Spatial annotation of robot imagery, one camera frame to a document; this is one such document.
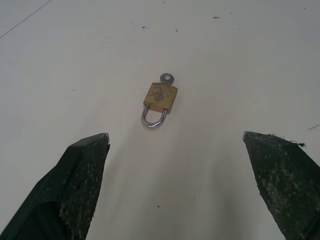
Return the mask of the brass padlock with steel shackle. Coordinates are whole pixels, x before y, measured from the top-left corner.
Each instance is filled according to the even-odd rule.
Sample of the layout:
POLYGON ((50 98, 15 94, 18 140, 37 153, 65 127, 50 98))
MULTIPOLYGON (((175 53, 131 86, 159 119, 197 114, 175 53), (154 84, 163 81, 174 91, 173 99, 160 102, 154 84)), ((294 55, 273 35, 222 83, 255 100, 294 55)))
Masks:
POLYGON ((178 88, 169 84, 153 82, 143 101, 143 111, 141 121, 149 128, 160 127, 171 112, 178 93, 178 88), (156 122, 147 121, 148 111, 161 113, 160 119, 156 122))

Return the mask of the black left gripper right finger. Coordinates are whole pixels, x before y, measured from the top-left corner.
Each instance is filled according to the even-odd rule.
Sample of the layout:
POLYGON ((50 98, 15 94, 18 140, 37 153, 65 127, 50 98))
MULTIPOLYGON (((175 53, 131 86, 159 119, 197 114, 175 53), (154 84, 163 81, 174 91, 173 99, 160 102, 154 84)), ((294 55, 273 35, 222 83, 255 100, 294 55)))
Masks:
POLYGON ((286 240, 320 240, 320 166, 304 143, 246 131, 260 196, 286 240))

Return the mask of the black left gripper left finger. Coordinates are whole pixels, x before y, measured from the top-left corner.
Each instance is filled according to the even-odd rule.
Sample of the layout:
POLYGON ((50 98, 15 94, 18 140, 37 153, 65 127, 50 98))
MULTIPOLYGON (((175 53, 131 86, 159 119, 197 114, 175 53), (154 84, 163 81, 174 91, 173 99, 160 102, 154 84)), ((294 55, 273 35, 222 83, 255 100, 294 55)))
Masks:
POLYGON ((70 145, 33 187, 0 240, 86 240, 109 150, 108 133, 70 145))

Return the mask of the silver key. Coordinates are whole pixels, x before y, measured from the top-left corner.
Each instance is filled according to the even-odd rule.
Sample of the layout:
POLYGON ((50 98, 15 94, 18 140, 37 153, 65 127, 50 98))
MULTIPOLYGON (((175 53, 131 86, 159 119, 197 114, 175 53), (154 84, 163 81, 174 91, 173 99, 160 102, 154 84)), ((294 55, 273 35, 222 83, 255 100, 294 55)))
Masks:
POLYGON ((160 82, 165 85, 172 85, 174 83, 174 76, 170 73, 163 73, 160 76, 160 82))

